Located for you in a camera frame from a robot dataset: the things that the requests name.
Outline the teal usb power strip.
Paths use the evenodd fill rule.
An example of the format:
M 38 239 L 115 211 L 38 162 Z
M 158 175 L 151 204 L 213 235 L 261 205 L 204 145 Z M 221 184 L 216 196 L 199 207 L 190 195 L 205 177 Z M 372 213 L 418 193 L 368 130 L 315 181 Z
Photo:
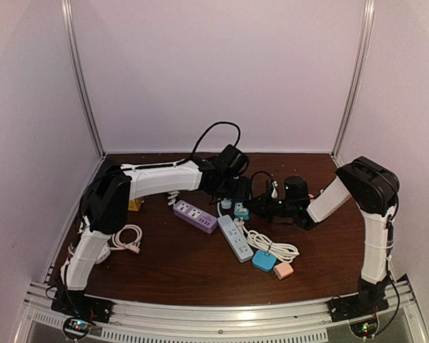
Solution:
M 236 202 L 234 206 L 234 216 L 248 221 L 250 219 L 250 211 L 243 206 L 242 202 Z

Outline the purple power strip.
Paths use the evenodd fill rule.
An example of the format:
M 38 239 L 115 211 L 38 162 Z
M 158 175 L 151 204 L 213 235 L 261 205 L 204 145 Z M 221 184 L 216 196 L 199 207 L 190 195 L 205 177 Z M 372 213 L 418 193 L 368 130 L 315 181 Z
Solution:
M 183 200 L 173 206 L 174 215 L 202 231 L 211 234 L 217 228 L 217 218 Z

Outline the blue square plug adapter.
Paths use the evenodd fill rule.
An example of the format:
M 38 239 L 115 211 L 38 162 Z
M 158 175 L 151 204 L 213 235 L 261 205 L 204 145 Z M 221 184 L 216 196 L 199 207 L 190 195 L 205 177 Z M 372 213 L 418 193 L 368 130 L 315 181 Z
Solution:
M 257 250 L 252 258 L 252 266 L 263 272 L 270 272 L 276 261 L 277 258 L 273 254 Z

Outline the pink small plug adapter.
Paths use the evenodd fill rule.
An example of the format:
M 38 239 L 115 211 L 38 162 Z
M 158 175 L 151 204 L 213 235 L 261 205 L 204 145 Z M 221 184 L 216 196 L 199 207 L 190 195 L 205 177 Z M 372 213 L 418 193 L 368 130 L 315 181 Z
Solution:
M 288 262 L 281 262 L 273 267 L 273 272 L 279 280 L 283 280 L 294 273 L 294 269 Z

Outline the yellow cube socket adapter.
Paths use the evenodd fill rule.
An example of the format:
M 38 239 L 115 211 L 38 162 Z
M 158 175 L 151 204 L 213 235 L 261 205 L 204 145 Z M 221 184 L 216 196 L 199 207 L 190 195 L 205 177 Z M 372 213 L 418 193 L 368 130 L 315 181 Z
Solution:
M 128 210 L 130 212 L 138 212 L 144 201 L 142 199 L 133 199 L 129 201 Z

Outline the light blue power strip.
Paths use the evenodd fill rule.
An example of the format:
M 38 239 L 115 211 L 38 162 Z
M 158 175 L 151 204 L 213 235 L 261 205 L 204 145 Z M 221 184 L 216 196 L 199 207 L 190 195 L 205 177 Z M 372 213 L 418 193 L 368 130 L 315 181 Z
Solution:
M 253 251 L 244 235 L 226 214 L 217 218 L 218 226 L 240 263 L 247 262 L 253 257 Z

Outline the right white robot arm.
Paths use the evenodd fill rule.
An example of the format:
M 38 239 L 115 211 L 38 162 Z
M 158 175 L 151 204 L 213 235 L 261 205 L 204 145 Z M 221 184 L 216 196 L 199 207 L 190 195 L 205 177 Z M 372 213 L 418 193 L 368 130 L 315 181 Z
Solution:
M 365 249 L 352 309 L 365 316 L 379 305 L 380 294 L 389 279 L 399 189 L 399 179 L 392 171 L 360 156 L 339 167 L 335 178 L 315 199 L 308 195 L 307 182 L 302 177 L 288 177 L 283 199 L 274 198 L 268 189 L 247 200 L 244 206 L 269 222 L 277 217 L 291 218 L 298 227 L 311 230 L 348 199 L 354 199 L 364 220 Z

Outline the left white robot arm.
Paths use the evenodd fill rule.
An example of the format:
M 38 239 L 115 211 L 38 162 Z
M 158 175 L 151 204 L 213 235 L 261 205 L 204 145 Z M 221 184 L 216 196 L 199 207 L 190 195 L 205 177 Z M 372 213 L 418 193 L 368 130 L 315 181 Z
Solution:
M 63 264 L 60 280 L 65 291 L 61 306 L 73 317 L 84 316 L 88 301 L 78 291 L 103 246 L 126 224 L 131 200 L 173 191 L 204 191 L 219 199 L 248 199 L 250 181 L 244 176 L 248 161 L 227 163 L 220 157 L 194 157 L 169 164 L 111 166 L 87 188 L 81 200 L 81 237 Z

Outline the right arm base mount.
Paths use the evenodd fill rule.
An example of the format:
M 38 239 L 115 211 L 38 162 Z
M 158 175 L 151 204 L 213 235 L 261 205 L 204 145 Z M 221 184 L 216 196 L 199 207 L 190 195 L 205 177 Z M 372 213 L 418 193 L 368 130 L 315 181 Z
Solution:
M 381 297 L 372 304 L 363 304 L 360 301 L 359 294 L 350 296 L 333 296 L 328 302 L 327 307 L 332 322 L 341 322 L 358 317 L 374 315 L 374 310 L 386 310 L 389 303 L 386 298 Z

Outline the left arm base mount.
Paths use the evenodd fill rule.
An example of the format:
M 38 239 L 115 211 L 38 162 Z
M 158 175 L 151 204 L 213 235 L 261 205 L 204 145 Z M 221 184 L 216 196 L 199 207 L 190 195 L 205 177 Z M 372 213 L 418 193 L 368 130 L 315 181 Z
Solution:
M 88 297 L 83 291 L 67 291 L 58 286 L 51 309 L 71 317 L 90 322 L 109 323 L 113 302 L 105 299 Z

